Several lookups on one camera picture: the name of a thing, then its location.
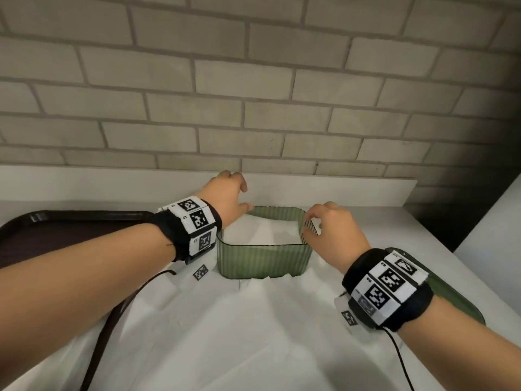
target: forearm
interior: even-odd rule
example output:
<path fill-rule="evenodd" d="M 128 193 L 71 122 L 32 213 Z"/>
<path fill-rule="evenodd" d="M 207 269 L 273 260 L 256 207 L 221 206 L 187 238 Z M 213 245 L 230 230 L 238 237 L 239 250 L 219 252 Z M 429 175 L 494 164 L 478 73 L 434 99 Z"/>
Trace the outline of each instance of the forearm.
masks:
<path fill-rule="evenodd" d="M 521 349 L 441 298 L 398 334 L 447 391 L 521 389 Z"/>
<path fill-rule="evenodd" d="M 0 270 L 0 388 L 77 335 L 175 256 L 144 223 Z"/>

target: white paper towel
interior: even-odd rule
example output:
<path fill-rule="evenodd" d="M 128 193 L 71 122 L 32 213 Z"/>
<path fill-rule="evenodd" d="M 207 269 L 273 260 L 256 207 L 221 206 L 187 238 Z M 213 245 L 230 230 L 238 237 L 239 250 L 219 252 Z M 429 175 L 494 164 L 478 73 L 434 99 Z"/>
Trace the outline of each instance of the white paper towel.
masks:
<path fill-rule="evenodd" d="M 278 221 L 244 215 L 225 229 L 223 241 L 232 245 L 301 244 L 297 221 Z"/>

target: hand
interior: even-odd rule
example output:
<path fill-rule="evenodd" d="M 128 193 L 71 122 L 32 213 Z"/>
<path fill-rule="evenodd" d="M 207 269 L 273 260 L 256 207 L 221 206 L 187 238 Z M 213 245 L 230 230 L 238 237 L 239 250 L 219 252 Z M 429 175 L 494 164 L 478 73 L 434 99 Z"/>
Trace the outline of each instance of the hand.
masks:
<path fill-rule="evenodd" d="M 252 204 L 239 204 L 239 190 L 246 192 L 248 187 L 241 173 L 221 171 L 213 177 L 195 196 L 206 200 L 221 216 L 223 229 L 234 223 L 246 212 L 253 209 Z"/>
<path fill-rule="evenodd" d="M 304 226 L 304 239 L 318 255 L 342 274 L 346 274 L 353 262 L 371 249 L 351 213 L 338 204 L 315 204 L 306 213 L 306 220 L 312 218 L 320 218 L 322 234 L 317 236 Z"/>

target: finger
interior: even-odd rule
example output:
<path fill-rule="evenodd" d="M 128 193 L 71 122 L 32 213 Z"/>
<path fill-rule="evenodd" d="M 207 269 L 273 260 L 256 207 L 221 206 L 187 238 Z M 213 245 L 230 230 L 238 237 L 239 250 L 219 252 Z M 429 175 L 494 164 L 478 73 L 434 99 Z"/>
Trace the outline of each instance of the finger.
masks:
<path fill-rule="evenodd" d="M 329 209 L 324 206 L 324 204 L 315 204 L 307 211 L 305 220 L 309 221 L 311 218 L 322 218 L 328 211 Z"/>
<path fill-rule="evenodd" d="M 231 172 L 230 170 L 223 170 L 219 173 L 219 175 L 217 177 L 230 177 L 231 176 Z"/>
<path fill-rule="evenodd" d="M 326 206 L 329 210 L 336 210 L 336 209 L 340 208 L 340 206 L 338 204 L 336 204 L 335 202 L 324 203 L 324 206 Z"/>
<path fill-rule="evenodd" d="M 315 251 L 320 247 L 320 236 L 312 232 L 307 226 L 302 227 L 302 236 L 306 243 L 308 243 Z"/>
<path fill-rule="evenodd" d="M 240 203 L 239 204 L 239 211 L 241 213 L 241 216 L 246 214 L 250 210 L 253 210 L 253 204 L 250 204 L 250 203 Z"/>
<path fill-rule="evenodd" d="M 246 185 L 246 180 L 244 179 L 244 176 L 241 173 L 236 171 L 235 173 L 233 173 L 231 175 L 231 178 L 233 178 L 234 180 L 237 180 L 241 184 L 240 187 L 243 192 L 246 192 L 248 190 L 248 185 Z"/>

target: brick wall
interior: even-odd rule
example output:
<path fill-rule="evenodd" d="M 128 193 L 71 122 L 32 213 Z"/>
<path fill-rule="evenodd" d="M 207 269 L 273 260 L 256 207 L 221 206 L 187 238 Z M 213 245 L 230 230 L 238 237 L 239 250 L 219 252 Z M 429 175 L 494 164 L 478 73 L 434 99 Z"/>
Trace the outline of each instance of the brick wall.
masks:
<path fill-rule="evenodd" d="M 517 175 L 520 89 L 521 0 L 0 0 L 1 163 L 413 177 L 425 217 Z"/>

